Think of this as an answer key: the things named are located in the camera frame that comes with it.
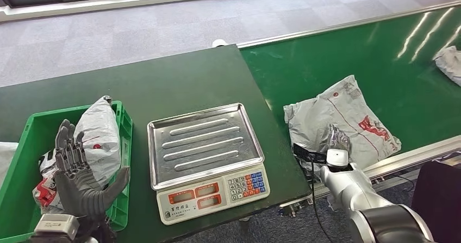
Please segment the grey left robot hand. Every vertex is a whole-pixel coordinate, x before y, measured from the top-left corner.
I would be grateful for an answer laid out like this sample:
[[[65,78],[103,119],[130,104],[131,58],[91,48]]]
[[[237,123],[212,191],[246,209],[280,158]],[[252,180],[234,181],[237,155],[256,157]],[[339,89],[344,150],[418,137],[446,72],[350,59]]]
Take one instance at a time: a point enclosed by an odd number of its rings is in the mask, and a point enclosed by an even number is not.
[[[130,181],[130,167],[124,166],[107,188],[97,182],[83,148],[84,132],[74,138],[75,125],[64,119],[55,137],[54,175],[57,192],[66,213],[76,217],[99,217],[116,200]]]

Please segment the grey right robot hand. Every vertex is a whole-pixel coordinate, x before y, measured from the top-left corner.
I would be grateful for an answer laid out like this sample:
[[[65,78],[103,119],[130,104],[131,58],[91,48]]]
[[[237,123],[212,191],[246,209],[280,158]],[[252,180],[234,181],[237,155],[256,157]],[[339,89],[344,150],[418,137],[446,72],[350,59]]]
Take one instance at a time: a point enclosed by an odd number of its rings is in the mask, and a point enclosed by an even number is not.
[[[326,141],[327,149],[340,149],[351,153],[352,145],[350,138],[340,130],[337,126],[330,124],[328,127],[328,135]]]

